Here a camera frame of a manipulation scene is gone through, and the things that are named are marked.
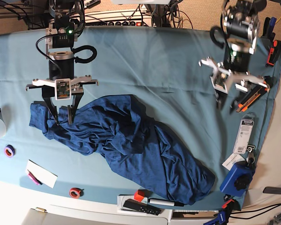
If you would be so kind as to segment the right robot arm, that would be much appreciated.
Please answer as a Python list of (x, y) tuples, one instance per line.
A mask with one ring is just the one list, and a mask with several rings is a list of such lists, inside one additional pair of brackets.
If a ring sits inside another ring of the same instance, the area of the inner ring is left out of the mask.
[(82, 0), (51, 0), (49, 12), (53, 21), (46, 28), (46, 35), (36, 44), (45, 41), (45, 51), (37, 48), (39, 53), (49, 61), (49, 77), (45, 80), (34, 79), (26, 89), (42, 90), (42, 98), (55, 122), (58, 124), (58, 111), (52, 103), (55, 100), (72, 100), (68, 105), (68, 123), (72, 124), (79, 102), (84, 94), (83, 86), (87, 84), (98, 85), (98, 80), (92, 76), (74, 75), (76, 63), (88, 64), (97, 56), (97, 50), (90, 45), (74, 47), (74, 43), (83, 33), (86, 26), (85, 8)]

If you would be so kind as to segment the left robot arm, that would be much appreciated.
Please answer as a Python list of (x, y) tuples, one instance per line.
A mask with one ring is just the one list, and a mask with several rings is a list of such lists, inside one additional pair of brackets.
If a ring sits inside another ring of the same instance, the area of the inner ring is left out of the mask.
[(231, 109), (246, 111), (254, 101), (271, 89), (271, 81), (249, 72), (251, 56), (256, 52), (259, 32), (258, 12), (266, 7), (263, 0), (238, 0), (234, 6), (224, 1), (220, 26), (211, 28), (212, 42), (225, 50), (222, 62), (213, 58), (201, 59), (199, 65), (212, 68), (210, 76), (215, 90), (216, 107), (222, 109), (229, 90), (235, 86), (240, 95), (232, 102)]

